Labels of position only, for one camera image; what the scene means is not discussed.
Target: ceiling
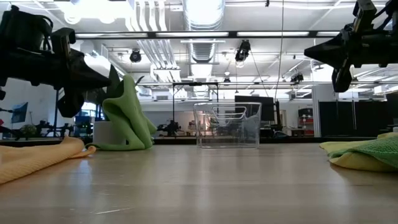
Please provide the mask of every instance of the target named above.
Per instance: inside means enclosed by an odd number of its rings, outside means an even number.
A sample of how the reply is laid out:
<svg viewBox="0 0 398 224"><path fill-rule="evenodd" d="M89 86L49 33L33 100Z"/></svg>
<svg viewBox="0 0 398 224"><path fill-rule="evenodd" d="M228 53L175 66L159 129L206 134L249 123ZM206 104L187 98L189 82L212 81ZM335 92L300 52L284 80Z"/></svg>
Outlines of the ceiling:
<svg viewBox="0 0 398 224"><path fill-rule="evenodd" d="M10 1L0 1L0 10L5 11ZM68 26L77 32L106 32L106 31L128 31L123 18L116 19L111 24L103 24L99 19L82 19L75 25L67 24L61 10L56 10L57 5L52 1L40 1L47 9L39 8L36 2L30 0L11 1L20 7L21 10L33 13L44 14L54 21L54 29ZM386 1L373 1L377 6L384 5ZM340 30L345 24L353 21L353 5L355 1L333 1L333 0L286 0L284 1L283 30ZM282 29L282 1L271 0L269 7L264 7L265 1L226 0L223 24L221 30L281 30ZM185 30L183 12L178 9L182 2L178 0L166 0L165 20L168 30ZM316 7L338 6L338 9L317 9ZM376 20L380 23L385 17L381 16ZM309 58L303 56L307 47L319 44L327 39L249 39L252 54L245 61L243 68L236 68L234 52L240 45L239 39L226 39L225 43L218 44L216 48L215 63L212 69L213 80L222 80L225 72L231 77L238 77L239 82L250 82L258 80L259 75L269 81L275 81L278 76L285 75L287 78L293 75L289 73L291 68L297 66L298 71L310 79L311 66ZM95 46L104 45L109 50L109 57L128 73L142 74L150 72L150 62L145 55L142 55L140 63L131 63L129 56L131 49L139 48L136 40L92 40ZM189 77L190 57L187 44L180 43L180 40L170 41L177 61L181 68L180 76ZM279 60L279 52L282 49L282 56ZM377 68L375 65L367 65L363 68L354 68L353 73L361 73L366 70ZM368 80L375 80L383 76L389 76L389 80L395 80L391 75L397 69L391 67L388 71L374 73L367 76Z"/></svg>

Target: ventilation duct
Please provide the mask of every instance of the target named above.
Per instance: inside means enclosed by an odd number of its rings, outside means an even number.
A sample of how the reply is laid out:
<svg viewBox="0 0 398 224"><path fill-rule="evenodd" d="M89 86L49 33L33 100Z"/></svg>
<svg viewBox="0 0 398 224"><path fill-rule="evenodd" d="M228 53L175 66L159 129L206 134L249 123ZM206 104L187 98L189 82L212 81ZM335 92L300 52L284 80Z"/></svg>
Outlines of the ventilation duct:
<svg viewBox="0 0 398 224"><path fill-rule="evenodd" d="M183 0L186 30L212 31L221 27L225 9L225 0ZM189 45L192 63L210 63L214 60L216 44L195 43ZM208 78L212 65L191 65L194 78Z"/></svg>

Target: table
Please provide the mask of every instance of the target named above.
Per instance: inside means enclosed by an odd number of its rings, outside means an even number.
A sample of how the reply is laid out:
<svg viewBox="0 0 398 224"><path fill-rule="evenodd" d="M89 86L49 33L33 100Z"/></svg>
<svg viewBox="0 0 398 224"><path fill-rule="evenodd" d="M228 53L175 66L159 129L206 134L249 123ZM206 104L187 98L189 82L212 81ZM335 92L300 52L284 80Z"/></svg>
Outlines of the table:
<svg viewBox="0 0 398 224"><path fill-rule="evenodd" d="M0 186L1 223L395 223L398 175L317 144L98 152Z"/></svg>

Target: plastic container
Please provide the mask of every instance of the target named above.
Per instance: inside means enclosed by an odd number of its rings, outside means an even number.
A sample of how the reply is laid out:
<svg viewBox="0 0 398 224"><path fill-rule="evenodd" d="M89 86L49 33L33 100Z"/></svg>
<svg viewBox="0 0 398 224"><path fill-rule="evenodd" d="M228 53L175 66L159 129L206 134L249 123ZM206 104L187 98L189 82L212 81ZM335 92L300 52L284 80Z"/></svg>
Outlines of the plastic container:
<svg viewBox="0 0 398 224"><path fill-rule="evenodd" d="M261 103L196 103L193 112L200 148L260 145Z"/></svg>

